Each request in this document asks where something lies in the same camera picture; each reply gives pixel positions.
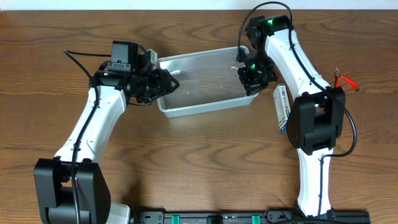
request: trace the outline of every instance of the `metal tray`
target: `metal tray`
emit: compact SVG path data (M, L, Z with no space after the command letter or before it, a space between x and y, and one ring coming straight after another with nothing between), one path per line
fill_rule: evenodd
M156 67L180 82L173 93L157 100L159 109L173 118L249 105L258 94L246 96L238 75L244 64L235 61L236 54L237 47L229 47L158 59Z

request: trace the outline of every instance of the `wood grain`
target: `wood grain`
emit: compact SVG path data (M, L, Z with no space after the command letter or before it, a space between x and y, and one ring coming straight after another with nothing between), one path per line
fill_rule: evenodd
M67 140L87 97L87 79L63 53L110 53L114 39L160 57L236 45L247 11L0 12L0 223L40 223L33 168ZM280 11L256 12L257 15ZM358 146L333 159L335 209L363 209L373 223L398 215L398 12L294 11L300 43L323 77L338 67L358 127ZM245 37L243 44L249 45ZM100 58L79 57L95 71ZM180 210L293 207L299 160L280 135L272 92L249 106L167 119L156 105L129 107L103 162L114 201ZM336 152L351 144L347 121Z

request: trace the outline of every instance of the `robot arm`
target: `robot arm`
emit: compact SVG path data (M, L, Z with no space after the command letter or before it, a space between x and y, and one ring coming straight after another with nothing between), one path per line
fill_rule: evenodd
M298 206L306 217L323 215L331 210L328 199L328 170L330 157L324 160L322 191L320 202L320 159L322 155L332 154L335 141L341 134L343 112L325 93L312 84L295 58L289 42L289 19L278 16L266 19L256 17L246 26L246 34L257 49L256 55L245 55L239 51L246 67L238 70L239 79L248 95L255 94L276 81L273 66L277 65L294 101L287 121L287 135L297 149L300 160L300 194ZM345 95L341 88L331 89L314 69L304 54L294 30L292 40L295 51L313 80L335 95L343 104Z
M43 223L75 223L75 209L81 224L129 223L131 209L111 202L100 169L106 145L116 121L131 104L131 97L138 103L151 103L179 87L167 70L152 70L150 54L153 53L142 48L144 54L139 55L139 47L142 46L131 42L113 42L111 61L104 62L90 80L87 104L72 134L53 159L39 159L36 163L34 178ZM95 103L96 89L98 104ZM77 209L72 188L62 183L71 179L74 144L92 111L94 114L82 135L76 157Z
M101 166L106 145L113 127L120 115L126 109L126 97L122 90L115 90L112 86L98 86L99 107L89 123L80 143L77 162L91 161ZM72 134L54 157L61 161L72 161L73 144L79 135L81 127L87 120L94 106L95 91L90 88L85 109L80 116Z

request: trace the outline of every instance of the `black cable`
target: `black cable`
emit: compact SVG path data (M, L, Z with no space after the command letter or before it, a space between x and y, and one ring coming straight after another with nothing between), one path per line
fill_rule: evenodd
M150 69L152 64L151 64L150 58L148 56L148 51L145 50L144 46L138 44L138 47L143 51L145 58L147 59L147 63L139 70L139 73L142 74L142 73L146 72L148 69Z
M270 1L270 2L261 3L260 5L254 7L254 8L249 12L249 14L246 16L246 18L244 18L243 23L242 23L242 26L241 26L241 29L239 30L239 36L238 36L238 61L240 61L240 59L241 59L240 48L241 48L241 36L242 36L243 26L244 26L244 24L246 23L247 19L249 19L249 16L250 16L256 9L258 9L258 8L261 7L261 6L265 6L266 4L278 4L278 5L284 6L284 7L289 11L289 13L290 13L290 24L293 24L293 21L292 21L292 19L293 19L292 11L291 11L290 8L289 8L286 4L284 4L284 3L277 2L277 1Z
M72 52L70 50L66 50L66 51L70 54L84 55L84 56L94 56L94 57L111 57L112 56L112 55L106 55L106 54L90 54L90 53Z
M77 185L76 185L76 172L75 172L77 152L79 151L79 145L80 145L81 139L83 137L83 134L84 134L88 124L90 123L90 120L92 119L92 117L94 115L94 112L96 111L96 109L98 107L100 95L98 94L98 88L97 88L97 84L96 84L94 78L90 75L90 73L88 73L87 69L80 62L78 62L71 54L87 55L87 56L94 56L94 55L78 53L78 52L71 52L69 50L65 50L64 52L72 61L74 61L86 73L86 75L90 79L90 81L93 85L94 91L95 91L95 101L94 101L93 109L91 110L90 114L88 115L87 120L84 123L83 127L81 128L79 135L76 138L76 143L73 145L72 163L71 163L71 170L70 170L71 178L72 178L73 201L75 204L76 223L80 224L80 206L79 206L79 198L78 198Z
M101 70L101 71L105 70L105 68L109 65L110 62L111 62L110 60L104 61L104 62L99 66L98 70Z
M146 103L146 104L138 104L138 103L131 103L129 102L129 105L133 105L133 106L150 106L152 105L152 99L148 97L148 99L150 99L150 103Z
M294 54L294 57L296 58L298 64L301 66L302 70L305 72L305 74L307 75L307 77L311 80L311 82L317 87L319 88L321 91L324 91L327 95L327 97L331 98L344 112L344 114L347 116L348 121L351 125L351 128L353 130L353 143L350 147L350 149L342 154L327 154L327 155L322 155L321 159L320 159L320 193L319 193L319 206L318 206L318 216L320 215L321 212L321 207L322 207L322 187L323 187L323 163L324 163L324 159L326 157L345 157L350 155L356 146L356 142L358 140L358 134L356 132L356 126L354 123L353 118L351 117L350 113L348 112L348 110L345 108L345 106L333 95L331 94L329 91L326 91L326 89L324 87L322 87L321 85L319 85L319 83L317 83L315 81L315 78L311 76L311 74L308 72L308 70L305 68L304 64L302 63L302 61L300 60L299 55L297 54L295 48L294 48L294 44L292 41L292 30L293 30L293 14L292 14L292 10L290 9L290 7L288 7L286 4L281 3L281 2L275 2L275 1L271 1L271 2L264 2L258 6L256 6L255 8L253 8L249 14L246 16L246 18L243 20L241 29L239 30L239 36L238 36L238 61L240 59L240 45L241 45L241 36L242 36L242 30L244 27L244 24L246 23L247 19L249 18L249 16L259 7L264 6L266 4L279 4L281 6L284 6L290 15L290 24L289 24L289 44L290 44L290 48L292 49L292 52Z

